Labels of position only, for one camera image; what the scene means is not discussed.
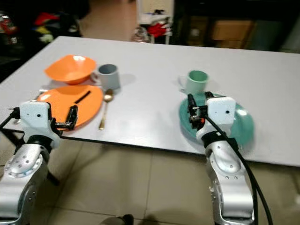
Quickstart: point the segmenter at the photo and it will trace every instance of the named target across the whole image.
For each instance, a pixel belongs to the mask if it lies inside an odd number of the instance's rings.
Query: bowl
[[[51,64],[45,73],[53,80],[76,85],[88,80],[96,62],[80,55],[67,55]]]

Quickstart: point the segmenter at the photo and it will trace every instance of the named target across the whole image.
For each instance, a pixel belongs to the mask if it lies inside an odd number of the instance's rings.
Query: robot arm
[[[78,107],[74,105],[70,108],[65,123],[56,123],[55,118],[51,117],[51,106],[48,103],[29,101],[15,110],[16,119],[21,118],[26,143],[4,167],[0,181],[0,225],[30,223],[38,187],[48,174],[49,154],[60,143],[62,132],[57,128],[73,129]]]
[[[189,95],[188,112],[192,127],[198,130],[196,138],[205,147],[214,221],[218,225],[251,225],[253,199],[246,183],[245,167],[223,136],[210,122],[203,121],[203,115],[208,115],[230,135],[236,103],[230,97],[213,97],[209,92],[206,95],[205,106],[197,106]]]

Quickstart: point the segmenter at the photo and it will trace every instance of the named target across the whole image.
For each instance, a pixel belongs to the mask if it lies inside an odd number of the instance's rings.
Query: mug
[[[96,72],[90,75],[90,78],[95,83],[101,85],[104,90],[120,87],[118,68],[113,64],[100,66]]]
[[[179,77],[179,84],[186,94],[198,94],[204,91],[208,75],[199,70],[193,70],[187,76]]]

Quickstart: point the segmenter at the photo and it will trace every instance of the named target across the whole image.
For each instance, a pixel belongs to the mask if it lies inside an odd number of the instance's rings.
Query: gold spoon
[[[99,130],[104,130],[104,127],[105,127],[105,119],[106,119],[106,112],[107,112],[107,105],[110,101],[113,100],[113,90],[112,89],[108,89],[105,94],[104,94],[104,99],[103,99],[106,104],[105,104],[105,109],[104,109],[104,114],[103,114],[103,117],[102,117],[102,120],[100,122],[100,125],[99,125]]]

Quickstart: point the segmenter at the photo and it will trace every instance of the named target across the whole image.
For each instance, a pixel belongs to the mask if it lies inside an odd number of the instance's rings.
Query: floor
[[[80,21],[85,37],[130,39],[135,2],[92,0],[91,8]],[[13,145],[0,135],[0,176],[13,152]],[[274,224],[300,224],[299,169],[250,165]],[[98,225],[109,216],[128,213],[135,225],[213,224],[202,156],[62,140],[51,152],[49,169],[61,184],[43,183],[32,225]],[[259,218],[261,225],[267,224],[261,206]]]

